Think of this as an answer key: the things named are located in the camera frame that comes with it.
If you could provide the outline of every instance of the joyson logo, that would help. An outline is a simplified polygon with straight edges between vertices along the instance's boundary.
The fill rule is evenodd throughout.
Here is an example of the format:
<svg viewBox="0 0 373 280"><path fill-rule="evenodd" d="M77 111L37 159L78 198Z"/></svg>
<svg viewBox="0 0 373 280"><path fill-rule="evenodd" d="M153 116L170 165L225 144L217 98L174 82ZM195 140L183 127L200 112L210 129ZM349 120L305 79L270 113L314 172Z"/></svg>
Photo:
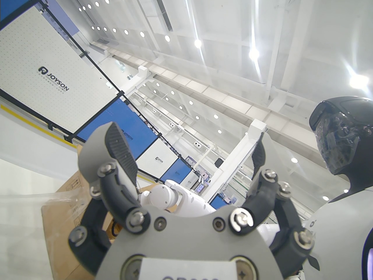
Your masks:
<svg viewBox="0 0 373 280"><path fill-rule="evenodd" d="M123 129L121 129L121 131L123 132L123 135L127 138L127 140L133 140L133 138L126 132L124 132Z"/></svg>
<svg viewBox="0 0 373 280"><path fill-rule="evenodd" d="M59 88L60 91L66 92L70 89L67 87L66 84L62 83L61 80L58 79L55 75L52 75L52 73L48 73L48 69L44 66L40 67L38 70L41 75L46 75L44 78L46 80L49 80L54 85L56 85L56 88Z"/></svg>

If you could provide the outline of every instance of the yellow floor stripe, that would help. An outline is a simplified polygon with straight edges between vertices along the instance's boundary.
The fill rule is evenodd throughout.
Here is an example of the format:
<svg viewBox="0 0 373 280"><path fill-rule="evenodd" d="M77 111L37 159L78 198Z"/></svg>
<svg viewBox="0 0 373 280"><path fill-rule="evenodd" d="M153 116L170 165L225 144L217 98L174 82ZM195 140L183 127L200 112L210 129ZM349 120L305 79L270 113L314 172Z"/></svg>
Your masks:
<svg viewBox="0 0 373 280"><path fill-rule="evenodd" d="M44 129L44 128L42 128L42 127L40 127L40 126L34 124L33 122L31 122L31 121L25 119L24 117L20 116L20 115L17 114L16 112L13 112L12 110L10 110L9 108L3 106L2 104L0 104L0 108L3 109L5 112L8 112L8 113L11 114L12 116L16 117L17 119L19 119L19 120L25 122L26 124L28 124L28 125L34 127L35 129L40 130L41 132L47 134L48 136L51 136L52 138L54 138L54 139L56 139L56 140L59 140L59 141L61 141L62 143L67 144L68 146L71 146L72 148L76 148L76 145L71 144L71 143L65 141L64 139L60 138L59 136L56 136L55 134L53 134L53 133L47 131L46 129Z"/></svg>
<svg viewBox="0 0 373 280"><path fill-rule="evenodd" d="M142 176L140 174L137 174L137 177L141 178L142 180L148 181L149 183L155 184L154 180L151 180L150 178L147 178L147 177Z"/></svg>

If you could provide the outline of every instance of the label sticker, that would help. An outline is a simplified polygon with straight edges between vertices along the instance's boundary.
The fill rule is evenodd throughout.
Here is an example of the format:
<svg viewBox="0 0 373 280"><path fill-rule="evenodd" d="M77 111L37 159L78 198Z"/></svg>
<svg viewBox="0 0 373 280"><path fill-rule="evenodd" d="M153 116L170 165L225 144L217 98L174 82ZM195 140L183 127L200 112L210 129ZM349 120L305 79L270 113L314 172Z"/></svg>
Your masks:
<svg viewBox="0 0 373 280"><path fill-rule="evenodd" d="M143 258L139 280L232 280L236 263Z"/></svg>

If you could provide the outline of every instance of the black visor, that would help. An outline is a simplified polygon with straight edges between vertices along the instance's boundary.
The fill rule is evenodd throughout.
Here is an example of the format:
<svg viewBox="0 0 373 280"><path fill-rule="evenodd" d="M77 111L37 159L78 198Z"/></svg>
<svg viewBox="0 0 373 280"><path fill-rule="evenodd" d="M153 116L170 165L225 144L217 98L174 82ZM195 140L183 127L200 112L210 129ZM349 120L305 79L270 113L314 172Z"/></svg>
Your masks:
<svg viewBox="0 0 373 280"><path fill-rule="evenodd" d="M322 113L314 125L317 146L332 174L350 164L360 141L358 127L343 113Z"/></svg>

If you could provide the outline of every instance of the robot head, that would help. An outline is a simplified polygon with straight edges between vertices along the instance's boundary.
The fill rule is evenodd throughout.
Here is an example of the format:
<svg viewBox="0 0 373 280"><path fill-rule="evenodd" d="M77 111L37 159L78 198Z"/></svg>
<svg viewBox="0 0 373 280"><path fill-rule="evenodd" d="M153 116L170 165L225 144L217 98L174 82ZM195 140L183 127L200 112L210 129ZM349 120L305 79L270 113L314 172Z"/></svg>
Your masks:
<svg viewBox="0 0 373 280"><path fill-rule="evenodd" d="M351 186L373 167L373 101L336 97L318 104L309 118L317 146L334 175L345 174ZM373 184L373 174L369 174Z"/></svg>

